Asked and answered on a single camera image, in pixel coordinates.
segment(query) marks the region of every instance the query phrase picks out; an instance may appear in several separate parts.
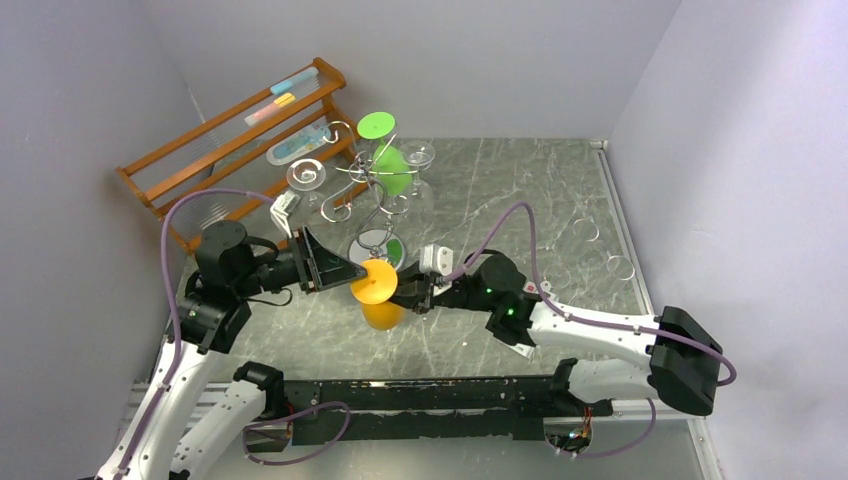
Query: marble surface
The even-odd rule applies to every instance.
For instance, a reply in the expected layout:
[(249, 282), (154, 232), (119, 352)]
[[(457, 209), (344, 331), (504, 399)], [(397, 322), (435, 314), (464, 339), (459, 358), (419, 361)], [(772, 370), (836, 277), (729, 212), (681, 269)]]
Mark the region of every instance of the marble surface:
[[(619, 283), (617, 290), (610, 288), (607, 259), (623, 254), (624, 248), (597, 155), (588, 141), (435, 139), (432, 143), (436, 160), (421, 176), (436, 193), (435, 222), (427, 228), (398, 227), (410, 252), (436, 242), (454, 249), (458, 261), (479, 246), (506, 208), (526, 200), (537, 219), (540, 272), (560, 301), (615, 313), (642, 313), (635, 279)], [(261, 190), (282, 175), (284, 167), (260, 159), (224, 184)], [(345, 178), (343, 173), (331, 173), (322, 191), (334, 191)], [(348, 222), (315, 229), (325, 246), (347, 251), (353, 232), (374, 202), (363, 195), (355, 205)], [(570, 227), (584, 218), (597, 225), (598, 238), (580, 244), (569, 241)], [(282, 239), (265, 209), (244, 223), (252, 235)], [(510, 256), (529, 276), (531, 247), (523, 211), (506, 221), (490, 248)], [(186, 274), (193, 268), (193, 262), (188, 262)], [(260, 298), (274, 299), (268, 294)], [(253, 316), (216, 381), (229, 381), (247, 360), (281, 369), (288, 379), (330, 379), (549, 374), (562, 358), (595, 358), (590, 352), (554, 347), (538, 347), (530, 359), (524, 358), (485, 329), (488, 315), (484, 313), (451, 309), (423, 316), (409, 313), (393, 330), (376, 331), (365, 323), (346, 287), (312, 295), (295, 292), (287, 307), (252, 304), (251, 308)]]

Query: yellow disc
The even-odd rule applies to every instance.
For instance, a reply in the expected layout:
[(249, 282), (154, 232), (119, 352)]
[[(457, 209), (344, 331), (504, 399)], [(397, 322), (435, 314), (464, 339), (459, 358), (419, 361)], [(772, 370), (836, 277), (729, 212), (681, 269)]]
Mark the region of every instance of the yellow disc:
[(377, 303), (374, 305), (362, 304), (362, 314), (365, 321), (375, 330), (389, 330), (396, 327), (402, 320), (406, 311), (403, 307), (392, 302)]
[(365, 260), (362, 266), (368, 274), (350, 284), (350, 291), (359, 303), (375, 305), (394, 295), (397, 289), (397, 272), (389, 262), (372, 258)]

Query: gray marble tabletop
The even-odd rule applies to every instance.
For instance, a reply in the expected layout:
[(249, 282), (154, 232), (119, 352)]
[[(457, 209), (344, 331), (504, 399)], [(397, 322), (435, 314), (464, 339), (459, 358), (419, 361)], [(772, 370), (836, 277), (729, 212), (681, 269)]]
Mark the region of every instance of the gray marble tabletop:
[[(607, 259), (626, 255), (619, 240), (612, 203), (598, 156), (584, 140), (435, 139), (436, 159), (421, 174), (436, 194), (435, 222), (428, 228), (398, 227), (410, 252), (436, 242), (456, 252), (474, 251), (501, 213), (518, 200), (533, 206), (537, 218), (536, 253), (542, 275), (560, 301), (623, 314), (642, 312), (637, 280), (610, 289)], [(285, 175), (259, 159), (224, 186), (261, 190)], [(332, 192), (346, 179), (331, 173)], [(352, 218), (318, 227), (328, 248), (346, 252), (358, 223), (374, 206), (368, 196), (355, 201)], [(575, 243), (571, 227), (590, 219), (595, 241)], [(244, 220), (252, 235), (282, 239), (261, 209)], [(512, 258), (530, 274), (529, 224), (516, 211), (490, 248)], [(188, 262), (186, 273), (194, 268)], [(260, 298), (273, 300), (270, 294)], [(416, 378), (552, 373), (560, 359), (595, 358), (591, 352), (538, 347), (528, 359), (498, 342), (485, 329), (487, 314), (436, 309), (406, 315), (389, 331), (370, 328), (347, 287), (313, 295), (295, 292), (287, 307), (251, 305), (253, 316), (242, 330), (216, 381), (229, 381), (248, 360), (272, 365), (289, 379)]]

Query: round metal base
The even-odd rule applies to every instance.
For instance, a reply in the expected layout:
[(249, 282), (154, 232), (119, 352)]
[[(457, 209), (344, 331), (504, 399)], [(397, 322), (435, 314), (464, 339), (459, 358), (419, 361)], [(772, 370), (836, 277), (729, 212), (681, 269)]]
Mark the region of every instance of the round metal base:
[[(362, 243), (373, 245), (386, 238), (386, 233), (385, 229), (375, 228), (362, 232), (359, 239)], [(371, 252), (362, 248), (358, 243), (356, 243), (356, 239), (354, 239), (347, 250), (347, 258), (351, 262), (362, 265), (365, 260), (372, 257)], [(393, 233), (389, 236), (386, 243), (380, 247), (380, 256), (378, 258), (382, 258), (389, 262), (389, 264), (395, 267), (395, 270), (400, 270), (401, 267), (403, 267), (403, 262), (406, 261), (406, 246), (400, 241), (397, 235)]]

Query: white wall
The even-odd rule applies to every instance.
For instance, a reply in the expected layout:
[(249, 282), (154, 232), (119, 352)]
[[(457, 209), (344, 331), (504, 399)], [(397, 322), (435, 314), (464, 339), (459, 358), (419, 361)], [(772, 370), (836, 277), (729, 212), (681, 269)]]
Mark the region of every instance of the white wall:
[(680, 0), (147, 0), (207, 117), (322, 56), (423, 137), (608, 138)]
[(838, 0), (686, 0), (611, 138), (655, 303), (739, 368), (710, 420), (730, 479), (848, 468), (846, 51)]
[(198, 117), (131, 0), (2, 2), (0, 45), (0, 477), (80, 478), (166, 317), (158, 224), (113, 168)]

